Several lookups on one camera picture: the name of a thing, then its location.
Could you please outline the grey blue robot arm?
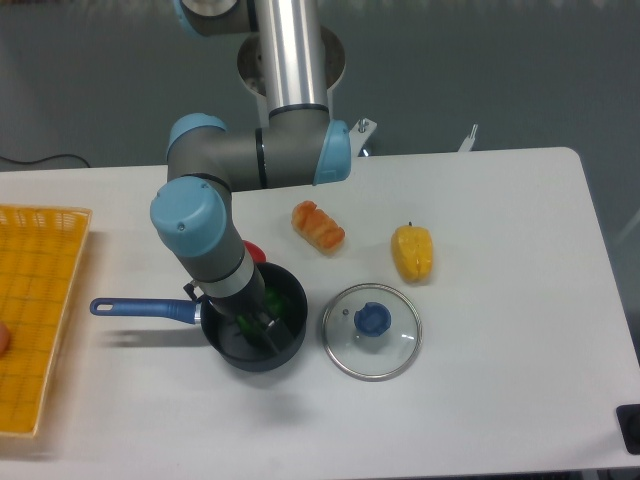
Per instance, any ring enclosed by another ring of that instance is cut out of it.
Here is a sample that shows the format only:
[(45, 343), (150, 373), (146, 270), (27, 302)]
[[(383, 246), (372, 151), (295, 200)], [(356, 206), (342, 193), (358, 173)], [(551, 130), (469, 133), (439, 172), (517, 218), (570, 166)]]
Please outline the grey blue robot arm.
[(270, 353), (290, 353), (298, 347), (296, 336), (268, 310), (263, 276), (233, 222), (232, 196), (349, 176), (349, 130), (330, 114), (317, 4), (179, 1), (175, 9), (200, 36), (258, 34), (268, 123), (252, 133), (230, 133), (214, 116), (179, 119), (151, 221), (213, 311), (246, 319)]

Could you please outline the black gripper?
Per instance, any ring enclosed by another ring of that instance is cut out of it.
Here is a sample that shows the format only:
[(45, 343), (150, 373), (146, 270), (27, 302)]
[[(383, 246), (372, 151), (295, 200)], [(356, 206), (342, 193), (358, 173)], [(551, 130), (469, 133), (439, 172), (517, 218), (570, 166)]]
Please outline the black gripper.
[(275, 345), (289, 345), (294, 336), (286, 323), (267, 305), (266, 284), (257, 267), (246, 276), (236, 271), (224, 280), (207, 284), (207, 322), (235, 321), (253, 317), (263, 325), (253, 326), (249, 343), (266, 356), (275, 356)]

